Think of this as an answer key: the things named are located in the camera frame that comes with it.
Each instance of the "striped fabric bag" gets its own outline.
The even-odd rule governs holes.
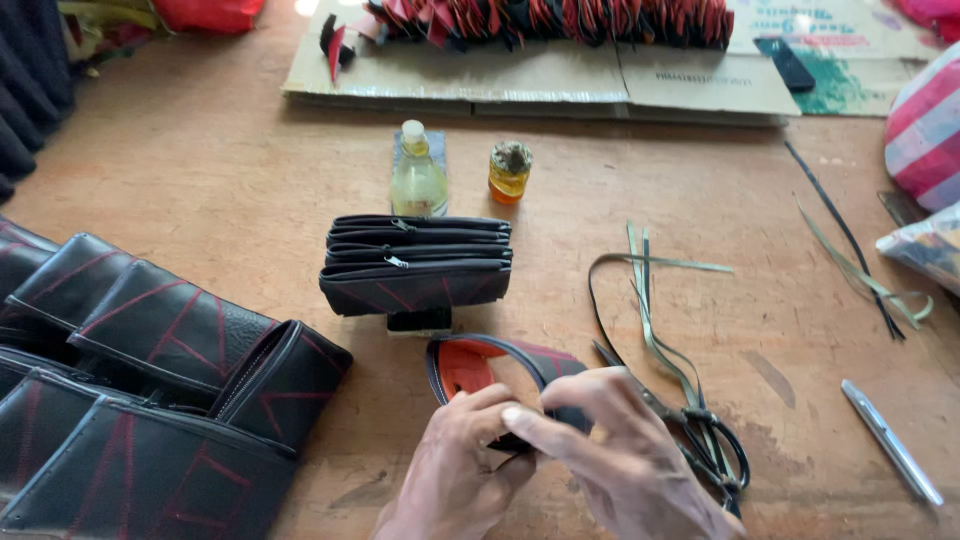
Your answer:
[[[921,206],[960,201],[960,43],[897,96],[884,142],[887,171]]]

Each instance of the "cardboard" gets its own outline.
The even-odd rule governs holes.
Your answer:
[[[780,116],[800,114],[773,62],[756,49],[724,55],[552,40],[528,41],[513,53],[501,44],[471,46],[460,55],[426,42],[377,47],[348,33],[345,43],[355,47],[357,58],[334,85],[319,46],[330,13],[349,24],[364,12],[356,4],[320,3],[282,87],[290,96],[370,110],[762,126],[782,125]]]
[[[781,36],[817,87],[795,94],[804,114],[886,116],[900,90],[944,44],[879,0],[728,0],[736,23],[728,53]]]

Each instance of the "glue jar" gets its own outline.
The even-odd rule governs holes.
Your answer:
[[[490,153],[490,194],[498,203],[512,205],[523,198],[534,155],[516,140],[498,142]]]

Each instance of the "silver pen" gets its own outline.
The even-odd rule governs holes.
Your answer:
[[[897,436],[887,427],[887,423],[883,421],[880,413],[876,412],[867,396],[864,396],[863,392],[849,380],[844,379],[840,387],[843,388],[843,393],[847,394],[847,398],[853,403],[853,408],[860,413],[860,417],[867,423],[867,427],[874,433],[876,440],[880,441],[880,446],[890,455],[890,459],[893,460],[894,465],[900,470],[910,489],[917,497],[927,499],[937,506],[943,504],[944,499],[934,489],[933,484],[926,478],[924,471],[920,470],[920,466],[903,447]]]

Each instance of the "stack of pouches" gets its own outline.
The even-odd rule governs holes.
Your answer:
[[[338,217],[320,289],[346,316],[494,302],[510,285],[510,231],[482,217]]]
[[[352,356],[92,234],[0,242],[0,529],[263,538]]]

